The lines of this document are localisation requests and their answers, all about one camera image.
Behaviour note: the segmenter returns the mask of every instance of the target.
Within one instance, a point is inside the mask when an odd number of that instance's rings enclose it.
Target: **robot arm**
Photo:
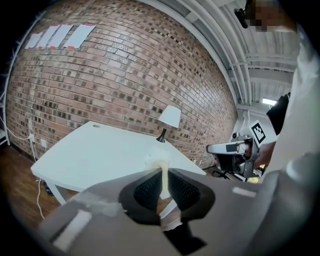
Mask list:
[[[255,121],[241,132],[235,132],[231,142],[208,145],[206,151],[213,155],[220,170],[250,178],[254,175],[254,161],[265,139],[259,121]]]
[[[310,215],[319,191],[318,159],[319,154],[305,155],[289,163],[286,171],[268,173],[262,184],[170,168],[168,189],[182,223],[172,231],[161,229],[156,214],[160,169],[95,184],[42,222],[41,244],[46,242],[54,254],[53,245],[67,233],[68,246],[58,246],[66,254],[55,255],[270,254],[296,234]],[[90,219],[75,233],[79,211]]]

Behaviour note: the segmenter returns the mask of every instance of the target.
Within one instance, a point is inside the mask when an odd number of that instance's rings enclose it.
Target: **table leg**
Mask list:
[[[55,198],[58,200],[58,202],[61,205],[64,205],[69,198],[67,189],[47,181],[46,184],[48,185],[49,189],[51,190]]]

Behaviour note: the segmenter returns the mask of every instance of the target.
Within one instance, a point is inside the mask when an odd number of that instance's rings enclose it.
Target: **white paper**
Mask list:
[[[29,48],[35,47],[37,42],[39,41],[41,35],[42,35],[42,32],[37,33],[37,34],[32,34],[29,39],[29,42],[26,44],[24,49],[29,49]]]
[[[70,38],[64,44],[64,47],[79,48],[89,33],[95,28],[95,25],[83,25],[81,24],[73,32]]]
[[[59,27],[60,27],[60,25],[50,26],[46,30],[46,32],[44,33],[43,37],[40,39],[40,41],[38,42],[36,47],[45,48],[47,43],[49,42],[50,38],[52,37],[52,35],[56,32],[57,28],[59,28]]]
[[[72,28],[73,25],[62,25],[61,27],[59,27],[59,29],[57,30],[57,32],[54,34],[54,36],[52,37],[51,41],[49,42],[48,47],[59,47],[61,42],[65,39],[66,35],[68,34],[68,32],[70,31],[70,29]]]

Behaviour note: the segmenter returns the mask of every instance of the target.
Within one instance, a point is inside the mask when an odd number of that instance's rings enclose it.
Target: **white ceiling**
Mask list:
[[[218,64],[235,103],[254,106],[291,90],[299,53],[290,32],[243,29],[234,9],[246,0],[140,0],[165,12],[193,33]]]

